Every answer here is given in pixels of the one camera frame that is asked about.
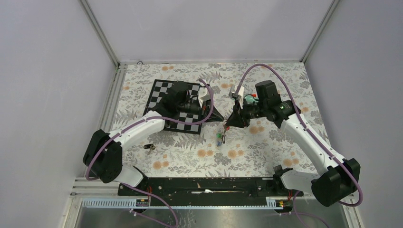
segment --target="gray wall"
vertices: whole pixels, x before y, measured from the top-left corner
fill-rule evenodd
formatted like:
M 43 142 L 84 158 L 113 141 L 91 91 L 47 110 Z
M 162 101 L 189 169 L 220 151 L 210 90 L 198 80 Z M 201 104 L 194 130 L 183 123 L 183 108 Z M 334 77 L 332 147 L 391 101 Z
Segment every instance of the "gray wall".
M 296 60 L 332 0 L 89 0 L 121 61 Z
M 401 227 L 403 1 L 342 1 L 307 62 L 332 145 L 361 164 L 366 228 Z
M 78 1 L 1 1 L 0 227 L 57 227 L 113 70 Z

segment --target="checkerboard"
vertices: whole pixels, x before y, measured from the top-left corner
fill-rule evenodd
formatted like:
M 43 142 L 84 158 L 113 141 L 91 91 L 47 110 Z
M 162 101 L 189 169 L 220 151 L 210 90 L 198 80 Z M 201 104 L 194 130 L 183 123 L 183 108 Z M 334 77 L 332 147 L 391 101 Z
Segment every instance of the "checkerboard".
M 160 80 L 160 79 L 154 80 L 154 84 L 153 87 L 151 88 L 150 96 L 148 97 L 148 101 L 145 106 L 143 115 L 145 115 L 150 109 L 155 107 L 155 105 L 161 101 L 163 94 L 165 94 L 166 90 L 172 86 L 172 83 L 173 81 Z M 200 85 L 197 83 L 189 83 L 189 82 L 187 84 L 190 96 L 193 97 L 193 100 L 196 100 L 197 95 L 199 94 Z M 183 122 L 193 123 L 199 121 L 199 115 L 179 113 L 179 120 Z M 191 133 L 191 134 L 200 134 L 201 129 L 202 125 L 184 125 L 181 123 L 172 123 L 171 126 L 164 128 L 164 130 L 166 131 Z

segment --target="purple hose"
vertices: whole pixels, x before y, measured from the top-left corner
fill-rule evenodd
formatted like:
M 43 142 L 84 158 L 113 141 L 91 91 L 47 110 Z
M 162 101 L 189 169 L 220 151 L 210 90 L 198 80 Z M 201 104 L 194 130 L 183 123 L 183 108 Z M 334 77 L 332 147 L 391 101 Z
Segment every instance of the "purple hose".
M 246 74 L 253 68 L 257 67 L 257 66 L 262 66 L 265 67 L 267 69 L 269 69 L 271 72 L 273 72 L 273 74 L 275 74 L 277 76 L 277 78 L 281 81 L 281 83 L 283 84 L 283 86 L 285 87 L 285 89 L 287 90 L 288 96 L 290 97 L 290 100 L 292 102 L 292 105 L 294 106 L 295 110 L 298 110 L 297 105 L 294 101 L 294 98 L 292 97 L 291 91 L 289 90 L 286 82 L 281 78 L 281 76 L 271 67 L 267 66 L 266 64 L 262 64 L 262 63 L 258 63 L 258 64 L 254 64 L 251 67 L 249 67 L 249 69 L 246 70 L 246 72 L 243 74 L 242 79 L 240 80 L 240 83 L 238 85 L 237 90 L 235 91 L 235 94 L 238 94 L 240 87 L 242 86 L 243 80 L 246 77 Z M 321 143 L 321 141 L 313 134 L 313 132 L 310 129 L 307 129 L 307 125 L 305 124 L 305 122 L 302 120 L 301 114 L 299 112 L 296 112 L 297 114 L 297 118 L 298 120 L 301 122 L 302 126 L 304 127 L 304 129 L 308 132 L 308 134 L 315 140 L 315 142 L 330 156 L 333 157 L 333 154 L 331 153 L 330 150 L 328 150 L 325 145 L 323 145 Z M 337 158 L 333 158 L 333 160 L 344 170 L 344 172 L 346 172 L 346 174 L 348 175 L 348 177 L 351 179 L 351 181 L 354 183 L 354 185 L 357 187 L 358 190 L 358 195 L 359 195 L 359 199 L 357 201 L 357 203 L 353 203 L 353 204 L 349 204 L 349 203 L 344 203 L 339 201 L 340 204 L 345 205 L 345 206 L 349 206 L 349 207 L 356 207 L 359 206 L 362 202 L 363 202 L 363 191 L 360 187 L 360 185 L 358 184 L 357 180 L 354 178 L 354 176 L 350 173 L 350 171 L 343 165 L 343 163 L 337 159 Z
M 210 87 L 209 85 L 207 85 L 207 83 L 206 83 L 203 79 L 199 79 L 199 81 L 200 81 L 201 83 L 203 83 L 203 84 L 206 86 L 207 91 L 209 91 L 210 98 L 211 98 L 211 108 L 210 108 L 210 111 L 209 111 L 209 113 L 207 114 L 206 118 L 204 118 L 204 119 L 202 119 L 202 120 L 200 120 L 200 121 L 194 122 L 194 123 L 188 123 L 188 122 L 183 122 L 183 121 L 171 119 L 171 118 L 168 118 L 168 117 L 153 116 L 153 117 L 147 118 L 147 121 L 148 121 L 148 120 L 154 120 L 154 119 L 164 119 L 164 120 L 169 120 L 169 121 L 173 121 L 173 122 L 176 122 L 176 123 L 179 123 L 179 124 L 186 124 L 186 125 L 197 125 L 197 124 L 201 124 L 201 123 L 204 123 L 205 121 L 207 121 L 207 120 L 210 118 L 210 116 L 211 116 L 211 114 L 212 114 L 212 112 L 213 112 L 213 109 L 214 109 L 214 99 L 213 99 L 214 92 L 212 91 L 211 87 Z M 125 132 L 127 132 L 128 130 L 132 129 L 133 127 L 135 127 L 135 126 L 137 126 L 137 125 L 139 125 L 139 124 L 145 122 L 145 121 L 146 121 L 145 119 L 142 119 L 142 120 L 140 120 L 140 121 L 137 121 L 136 123 L 131 124 L 130 126 L 128 126 L 128 127 L 126 127 L 125 129 L 122 130 L 122 134 L 125 133 Z M 112 142 L 115 138 L 117 138 L 118 136 L 120 136 L 120 133 L 116 133 L 114 136 L 112 136 L 108 141 L 106 141 L 106 143 L 105 143 L 101 148 L 99 148 L 98 152 L 96 152 L 95 156 L 93 157 L 93 159 L 91 160 L 90 164 L 88 165 L 88 169 L 87 169 L 87 172 L 86 172 L 86 179 L 87 179 L 88 181 L 89 181 L 89 180 L 90 180 L 90 181 L 94 181 L 94 180 L 97 180 L 97 179 L 98 179 L 98 177 L 94 177 L 94 178 L 90 178 L 90 177 L 89 177 L 89 173 L 90 173 L 90 171 L 91 171 L 91 168 L 92 168 L 92 166 L 94 165 L 96 159 L 97 159 L 97 158 L 99 157 L 99 155 L 101 154 L 101 152 L 104 151 L 104 149 L 108 146 L 108 144 L 111 143 L 111 142 Z M 161 222 L 161 221 L 159 221 L 159 220 L 156 220 L 156 219 L 154 219 L 154 218 L 151 218 L 151 217 L 149 217 L 149 216 L 147 216 L 147 215 L 143 215 L 143 214 L 138 213 L 139 216 L 142 216 L 142 217 L 144 217 L 144 218 L 150 219 L 150 220 L 152 220 L 152 221 L 155 221 L 155 222 L 157 222 L 157 223 L 159 223 L 159 224 L 161 224 L 161 225 L 164 225 L 164 226 L 167 226 L 167 227 L 170 227 L 170 228 L 176 228 L 176 227 L 178 227 L 178 225 L 179 225 L 179 223 L 178 223 L 178 218 L 177 218 L 175 212 L 172 210 L 171 206 L 169 206 L 167 202 L 165 202 L 163 199 L 161 199 L 161 198 L 160 198 L 159 196 L 157 196 L 157 195 L 151 194 L 151 193 L 146 192 L 146 191 L 142 191 L 142 190 L 140 190 L 140 189 L 137 189 L 137 188 L 132 187 L 132 186 L 130 186 L 130 185 L 128 185 L 128 184 L 125 184 L 125 183 L 122 183 L 122 184 L 125 185 L 125 186 L 127 186 L 127 187 L 129 187 L 129 188 L 131 188 L 131 189 L 133 189 L 133 190 L 135 190 L 135 191 L 138 191 L 138 192 L 140 192 L 140 193 L 146 194 L 146 195 L 148 195 L 148 196 L 155 197 L 155 198 L 157 198 L 158 200 L 160 200 L 160 201 L 161 201 L 163 204 L 165 204 L 165 205 L 169 208 L 169 210 L 172 212 L 173 217 L 175 218 L 175 222 L 176 222 L 176 223 L 175 223 L 175 226 L 171 226 L 171 225 L 165 224 L 165 223 L 163 223 L 163 222 Z

